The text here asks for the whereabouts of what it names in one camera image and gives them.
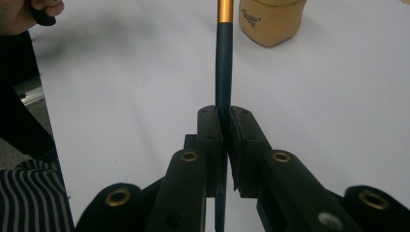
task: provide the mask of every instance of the dark blue handle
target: dark blue handle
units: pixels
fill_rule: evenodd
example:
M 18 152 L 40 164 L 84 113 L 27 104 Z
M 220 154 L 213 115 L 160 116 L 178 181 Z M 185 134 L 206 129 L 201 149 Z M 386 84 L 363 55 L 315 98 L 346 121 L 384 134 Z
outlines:
M 42 26 L 52 26 L 55 24 L 56 20 L 54 16 L 48 16 L 45 13 L 45 10 L 36 10 L 31 8 L 31 13 L 33 14 L 34 19 L 39 25 Z

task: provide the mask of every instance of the white table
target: white table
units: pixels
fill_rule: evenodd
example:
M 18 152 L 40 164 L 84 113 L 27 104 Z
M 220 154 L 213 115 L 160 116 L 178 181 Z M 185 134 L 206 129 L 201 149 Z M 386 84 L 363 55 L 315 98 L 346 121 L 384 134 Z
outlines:
M 327 189 L 373 186 L 410 207 L 410 5 L 309 0 L 298 34 L 272 48 L 237 16 L 232 104 Z M 196 133 L 214 104 L 217 1 L 71 0 L 57 21 L 31 35 L 78 221 L 101 189 L 162 177 Z M 262 231 L 228 182 L 226 231 Z

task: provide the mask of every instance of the striped shirt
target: striped shirt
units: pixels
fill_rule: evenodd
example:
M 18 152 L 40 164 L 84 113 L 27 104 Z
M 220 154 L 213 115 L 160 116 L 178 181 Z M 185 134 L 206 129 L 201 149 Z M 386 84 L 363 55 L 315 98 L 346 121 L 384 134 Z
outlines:
M 58 165 L 30 159 L 0 171 L 0 231 L 73 231 Z

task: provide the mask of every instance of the human hand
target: human hand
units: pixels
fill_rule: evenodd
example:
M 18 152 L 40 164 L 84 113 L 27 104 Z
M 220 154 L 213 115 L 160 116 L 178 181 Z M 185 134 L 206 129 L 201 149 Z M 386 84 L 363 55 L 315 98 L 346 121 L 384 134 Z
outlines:
M 30 6 L 49 16 L 64 10 L 62 0 L 0 0 L 0 36 L 18 35 L 36 25 Z

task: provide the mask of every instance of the gold ferrule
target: gold ferrule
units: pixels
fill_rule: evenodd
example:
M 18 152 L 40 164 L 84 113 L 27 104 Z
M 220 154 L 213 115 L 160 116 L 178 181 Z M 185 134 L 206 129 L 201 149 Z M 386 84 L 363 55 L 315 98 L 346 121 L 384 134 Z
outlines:
M 218 0 L 218 23 L 233 22 L 233 0 Z

